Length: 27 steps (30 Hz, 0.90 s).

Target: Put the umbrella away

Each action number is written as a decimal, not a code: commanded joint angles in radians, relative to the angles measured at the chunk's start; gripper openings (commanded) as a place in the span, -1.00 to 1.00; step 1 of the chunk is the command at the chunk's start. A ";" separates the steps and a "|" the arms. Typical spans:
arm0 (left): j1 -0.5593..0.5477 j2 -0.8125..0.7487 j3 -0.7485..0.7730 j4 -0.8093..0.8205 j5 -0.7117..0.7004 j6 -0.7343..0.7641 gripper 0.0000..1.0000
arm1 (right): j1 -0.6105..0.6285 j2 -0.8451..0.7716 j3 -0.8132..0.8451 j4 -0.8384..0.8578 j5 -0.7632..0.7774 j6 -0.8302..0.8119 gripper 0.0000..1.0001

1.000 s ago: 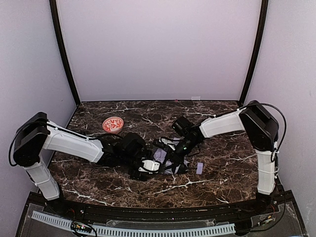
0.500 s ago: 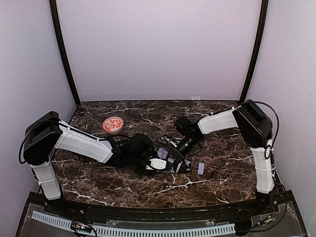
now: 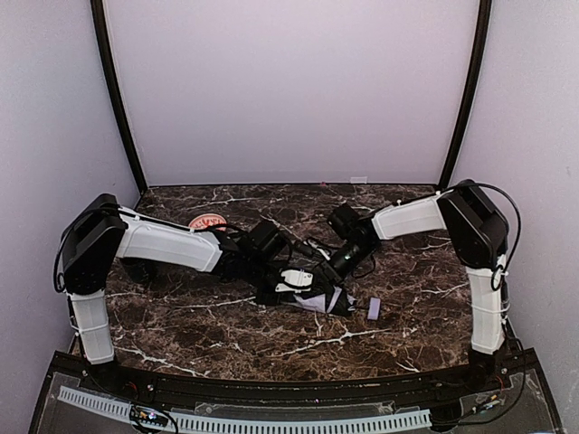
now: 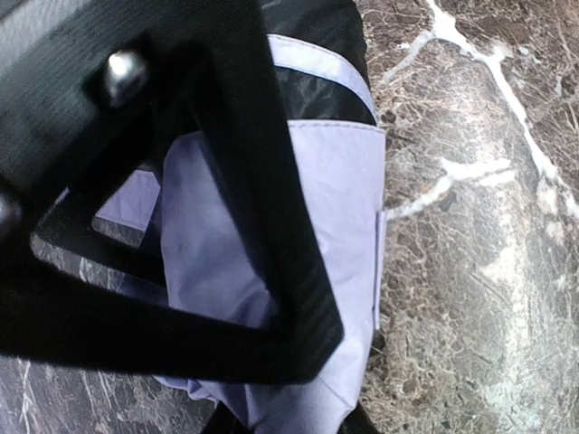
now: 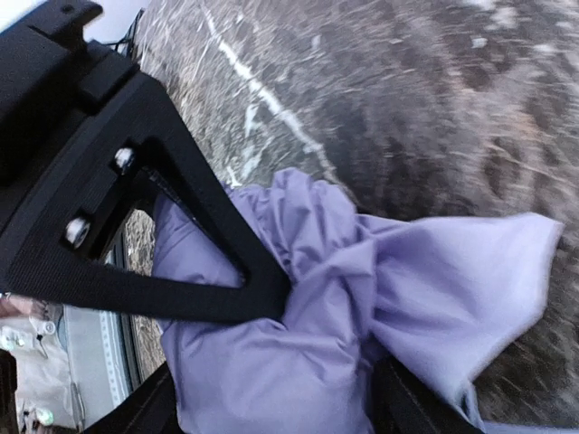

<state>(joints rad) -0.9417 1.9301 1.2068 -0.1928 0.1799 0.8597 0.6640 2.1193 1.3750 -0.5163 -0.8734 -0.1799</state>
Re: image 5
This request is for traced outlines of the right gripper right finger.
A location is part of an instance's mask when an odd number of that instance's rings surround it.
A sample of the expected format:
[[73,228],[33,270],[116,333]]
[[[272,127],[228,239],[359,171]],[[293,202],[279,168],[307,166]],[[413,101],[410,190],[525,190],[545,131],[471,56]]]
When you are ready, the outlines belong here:
[[371,421],[377,434],[481,432],[392,356],[372,373]]

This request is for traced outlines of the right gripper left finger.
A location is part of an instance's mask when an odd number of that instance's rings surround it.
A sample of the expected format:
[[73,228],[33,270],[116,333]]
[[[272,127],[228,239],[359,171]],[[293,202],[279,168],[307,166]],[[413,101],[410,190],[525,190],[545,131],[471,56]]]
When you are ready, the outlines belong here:
[[177,434],[176,393],[166,365],[159,366],[115,410],[84,430],[89,434]]

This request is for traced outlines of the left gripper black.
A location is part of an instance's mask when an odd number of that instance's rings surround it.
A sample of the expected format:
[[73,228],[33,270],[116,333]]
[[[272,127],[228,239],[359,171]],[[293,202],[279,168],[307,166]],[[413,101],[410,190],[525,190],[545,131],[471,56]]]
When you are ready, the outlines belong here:
[[103,11],[93,1],[47,1],[1,33],[1,214],[24,195],[26,173],[75,110],[96,114],[137,71],[96,41],[85,25]]

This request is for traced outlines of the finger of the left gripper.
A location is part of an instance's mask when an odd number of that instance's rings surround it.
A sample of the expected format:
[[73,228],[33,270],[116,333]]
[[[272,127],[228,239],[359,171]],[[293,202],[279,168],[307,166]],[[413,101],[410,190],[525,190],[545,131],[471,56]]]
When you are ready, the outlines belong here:
[[[134,211],[153,220],[150,275],[104,259]],[[290,281],[232,203],[157,80],[67,108],[1,172],[1,288],[75,307],[194,322],[280,319]]]

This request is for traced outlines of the lavender folding umbrella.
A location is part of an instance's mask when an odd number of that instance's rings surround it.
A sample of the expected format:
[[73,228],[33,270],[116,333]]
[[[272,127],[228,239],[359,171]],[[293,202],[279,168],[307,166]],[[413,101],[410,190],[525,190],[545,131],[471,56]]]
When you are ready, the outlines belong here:
[[543,315],[563,225],[528,212],[399,222],[287,169],[227,195],[289,275],[280,320],[160,322],[187,433],[370,433],[393,357],[444,418],[482,420],[475,378]]

